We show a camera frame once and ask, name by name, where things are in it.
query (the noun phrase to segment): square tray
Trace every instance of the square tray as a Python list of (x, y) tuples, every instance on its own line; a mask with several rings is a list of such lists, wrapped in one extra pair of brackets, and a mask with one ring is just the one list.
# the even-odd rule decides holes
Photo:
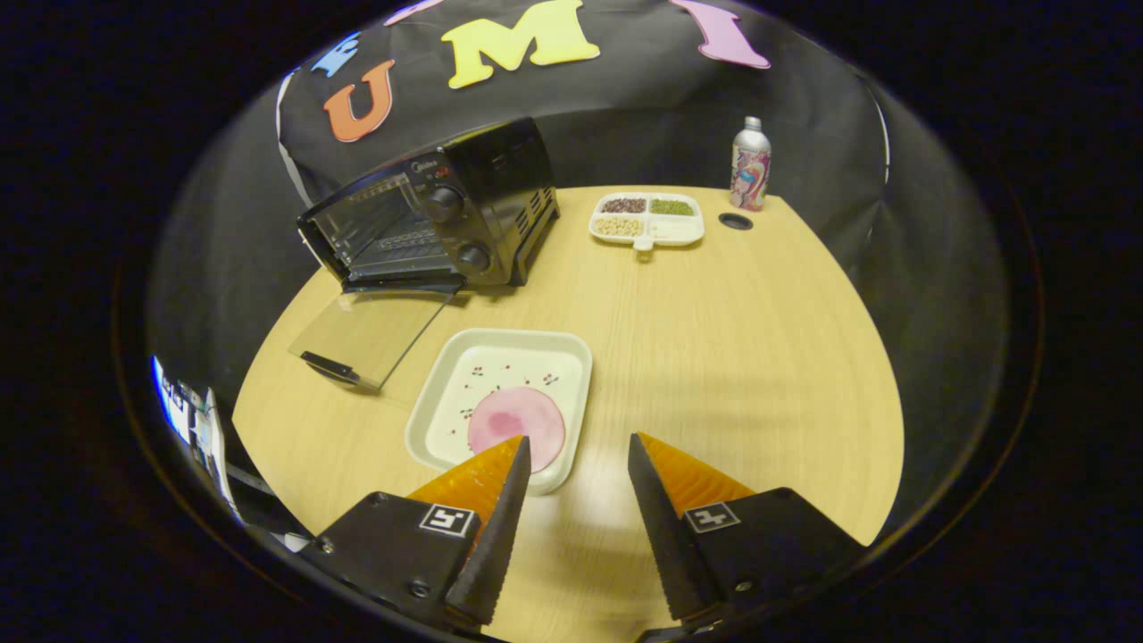
[(568, 333), (462, 331), (437, 356), (405, 427), (405, 447), (417, 461), (448, 471), (473, 456), (465, 410), (475, 409), (497, 387), (530, 387), (547, 395), (563, 417), (563, 449), (528, 482), (529, 495), (551, 493), (572, 471), (591, 364), (588, 344)]
[[(642, 211), (604, 211), (604, 203), (612, 199), (645, 199), (647, 203)], [(669, 201), (682, 201), (695, 210), (693, 216), (677, 214), (654, 214), (650, 211), (650, 202), (654, 199)], [(641, 234), (626, 236), (620, 234), (601, 234), (596, 232), (596, 220), (609, 217), (638, 218), (642, 222)], [(612, 243), (632, 243), (637, 250), (649, 250), (655, 246), (687, 246), (706, 233), (703, 224), (703, 209), (698, 207), (698, 201), (686, 194), (672, 192), (612, 192), (605, 194), (596, 203), (596, 209), (591, 212), (588, 222), (588, 232), (597, 239)]]

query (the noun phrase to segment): toaster oven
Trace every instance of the toaster oven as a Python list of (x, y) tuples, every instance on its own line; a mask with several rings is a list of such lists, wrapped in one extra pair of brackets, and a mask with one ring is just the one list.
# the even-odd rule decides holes
[(523, 284), (559, 216), (530, 118), (456, 136), (370, 170), (298, 217), (343, 291)]

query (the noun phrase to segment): round table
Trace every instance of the round table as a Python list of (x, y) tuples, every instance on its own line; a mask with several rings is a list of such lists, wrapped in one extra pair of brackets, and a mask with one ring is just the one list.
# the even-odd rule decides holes
[[(696, 199), (705, 236), (650, 252), (596, 240), (591, 211), (620, 191)], [(677, 625), (628, 479), (634, 432), (754, 491), (790, 487), (871, 542), (901, 476), (901, 402), (869, 312), (797, 212), (775, 195), (749, 212), (709, 187), (569, 187), (557, 198), (561, 217), (528, 283), (445, 306), (379, 395), (338, 388), (288, 353), (339, 292), (323, 268), (302, 288), (255, 357), (233, 415), (286, 507), (319, 533), (371, 491), (407, 495), (439, 475), (405, 448), (438, 353), (466, 329), (526, 329), (583, 338), (594, 368), (572, 473), (553, 493), (526, 498), (486, 634), (628, 642)], [(754, 225), (728, 227), (718, 220), (724, 211)]]

